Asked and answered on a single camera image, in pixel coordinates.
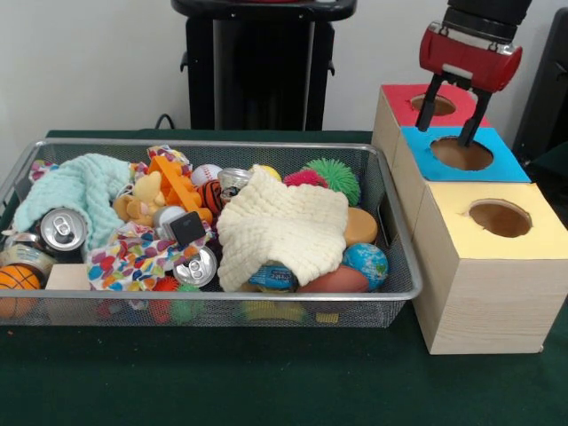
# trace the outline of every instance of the black stand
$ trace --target black stand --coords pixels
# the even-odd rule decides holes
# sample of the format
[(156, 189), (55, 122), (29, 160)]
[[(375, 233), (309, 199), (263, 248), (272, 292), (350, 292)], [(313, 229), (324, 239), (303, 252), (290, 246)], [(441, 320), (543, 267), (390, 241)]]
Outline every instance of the black stand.
[(568, 8), (555, 16), (513, 152), (568, 227)]
[(188, 17), (192, 129), (321, 130), (334, 34), (357, 0), (172, 0)]

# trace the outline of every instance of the wire mesh basket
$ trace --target wire mesh basket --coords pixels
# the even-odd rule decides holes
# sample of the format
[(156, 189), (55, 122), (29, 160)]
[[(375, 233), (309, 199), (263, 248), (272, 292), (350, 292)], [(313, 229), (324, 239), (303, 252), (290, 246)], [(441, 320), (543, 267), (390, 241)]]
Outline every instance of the wire mesh basket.
[[(380, 291), (365, 294), (169, 293), (66, 290), (2, 290), (1, 304), (27, 306), (19, 318), (0, 318), (3, 325), (195, 326), (195, 327), (388, 327), (405, 301), (418, 296), (422, 276), (406, 222), (381, 152), (368, 145), (167, 141), (193, 164), (248, 169), (270, 164), (282, 176), (308, 161), (333, 158), (359, 178), (361, 208), (379, 222), (377, 246), (385, 253), (390, 274)], [(0, 228), (7, 228), (31, 184), (34, 160), (61, 164), (79, 155), (98, 153), (127, 162), (146, 162), (156, 140), (46, 139), (18, 159), (0, 187)], [(170, 320), (156, 321), (156, 313)]]

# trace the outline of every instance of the green ball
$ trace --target green ball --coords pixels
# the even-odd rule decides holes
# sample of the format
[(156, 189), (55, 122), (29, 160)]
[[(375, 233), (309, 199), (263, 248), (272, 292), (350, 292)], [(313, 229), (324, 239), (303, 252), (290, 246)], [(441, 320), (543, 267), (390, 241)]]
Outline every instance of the green ball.
[(329, 189), (344, 193), (350, 206), (357, 206), (361, 197), (361, 188), (355, 174), (339, 160), (312, 160), (306, 164), (306, 169), (315, 170), (326, 179)]
[[(190, 284), (182, 284), (177, 291), (199, 292), (198, 288)], [(174, 300), (171, 302), (170, 317), (178, 325), (195, 320), (205, 309), (202, 300)]]

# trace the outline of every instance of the yellow box top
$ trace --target yellow box top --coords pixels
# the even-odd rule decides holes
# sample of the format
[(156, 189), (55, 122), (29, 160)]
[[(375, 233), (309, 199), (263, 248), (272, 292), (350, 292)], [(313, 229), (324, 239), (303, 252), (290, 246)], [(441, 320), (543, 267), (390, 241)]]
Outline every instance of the yellow box top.
[(429, 187), (460, 258), (568, 259), (568, 231), (537, 185)]

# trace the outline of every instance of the orange basketball ball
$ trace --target orange basketball ball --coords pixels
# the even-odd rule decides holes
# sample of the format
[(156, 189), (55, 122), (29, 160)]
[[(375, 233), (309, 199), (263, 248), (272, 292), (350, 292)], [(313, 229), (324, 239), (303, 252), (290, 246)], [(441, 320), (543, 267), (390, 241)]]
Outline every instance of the orange basketball ball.
[[(40, 288), (39, 279), (26, 266), (10, 264), (0, 268), (0, 290), (38, 290)], [(0, 317), (23, 317), (32, 310), (36, 303), (35, 299), (0, 297)]]
[(203, 207), (207, 207), (213, 213), (213, 216), (217, 216), (221, 213), (221, 184), (219, 184), (218, 179), (210, 180), (197, 188), (197, 193), (201, 196), (203, 200)]

